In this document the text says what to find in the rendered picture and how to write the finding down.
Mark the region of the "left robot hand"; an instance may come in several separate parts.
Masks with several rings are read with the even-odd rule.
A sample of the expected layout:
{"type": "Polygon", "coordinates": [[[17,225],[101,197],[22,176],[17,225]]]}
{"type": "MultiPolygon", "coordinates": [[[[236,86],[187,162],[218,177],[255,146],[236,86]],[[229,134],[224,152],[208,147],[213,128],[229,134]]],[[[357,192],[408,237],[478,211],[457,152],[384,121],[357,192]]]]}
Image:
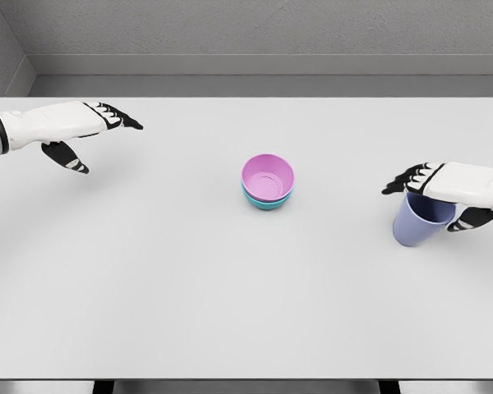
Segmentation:
{"type": "Polygon", "coordinates": [[[40,114],[44,121],[40,135],[43,153],[61,167],[83,174],[90,170],[67,144],[68,140],[118,127],[144,129],[137,120],[106,103],[71,101],[44,106],[40,114]]]}

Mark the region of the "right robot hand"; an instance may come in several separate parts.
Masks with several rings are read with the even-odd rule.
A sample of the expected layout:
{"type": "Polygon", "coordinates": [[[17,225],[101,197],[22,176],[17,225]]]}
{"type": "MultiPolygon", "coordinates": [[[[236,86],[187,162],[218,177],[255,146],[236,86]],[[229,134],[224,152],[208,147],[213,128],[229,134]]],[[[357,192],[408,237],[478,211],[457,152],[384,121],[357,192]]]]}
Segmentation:
{"type": "Polygon", "coordinates": [[[493,220],[490,187],[493,167],[473,164],[420,163],[397,175],[381,191],[383,195],[409,191],[466,208],[447,231],[476,229],[493,220]]]}

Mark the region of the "lavender blue cup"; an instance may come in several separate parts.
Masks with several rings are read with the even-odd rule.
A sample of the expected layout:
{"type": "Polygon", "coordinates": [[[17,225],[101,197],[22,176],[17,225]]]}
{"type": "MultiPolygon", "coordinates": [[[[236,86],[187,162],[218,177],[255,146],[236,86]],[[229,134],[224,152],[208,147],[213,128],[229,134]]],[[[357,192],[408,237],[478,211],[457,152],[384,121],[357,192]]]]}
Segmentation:
{"type": "Polygon", "coordinates": [[[401,245],[418,246],[450,224],[455,213],[456,204],[408,192],[394,219],[394,238],[401,245]]]}

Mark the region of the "pink bowl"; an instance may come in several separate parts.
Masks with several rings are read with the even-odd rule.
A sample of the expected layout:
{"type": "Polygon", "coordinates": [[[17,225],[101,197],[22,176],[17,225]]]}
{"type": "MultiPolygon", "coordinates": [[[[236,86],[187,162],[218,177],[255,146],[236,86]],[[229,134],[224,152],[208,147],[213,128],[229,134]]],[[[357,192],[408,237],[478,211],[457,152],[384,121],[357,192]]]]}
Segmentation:
{"type": "Polygon", "coordinates": [[[244,163],[241,180],[250,197],[268,203],[284,199],[293,191],[295,173],[285,159],[263,153],[244,163]]]}

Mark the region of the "teal bowl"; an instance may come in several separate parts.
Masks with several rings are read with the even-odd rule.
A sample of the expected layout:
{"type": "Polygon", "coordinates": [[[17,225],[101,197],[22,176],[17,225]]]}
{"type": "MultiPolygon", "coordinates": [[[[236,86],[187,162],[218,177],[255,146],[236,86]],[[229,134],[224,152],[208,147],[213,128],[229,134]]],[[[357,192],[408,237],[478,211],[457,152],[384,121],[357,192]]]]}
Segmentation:
{"type": "Polygon", "coordinates": [[[291,189],[289,193],[284,196],[282,199],[276,200],[276,201],[270,201],[270,202],[264,202],[260,201],[258,199],[255,199],[254,197],[250,196],[246,190],[246,187],[242,185],[242,192],[245,195],[246,199],[249,201],[251,205],[253,205],[255,208],[265,210],[265,211],[270,211],[274,210],[277,208],[280,208],[285,204],[285,202],[291,197],[292,193],[294,192],[294,189],[291,189]]]}

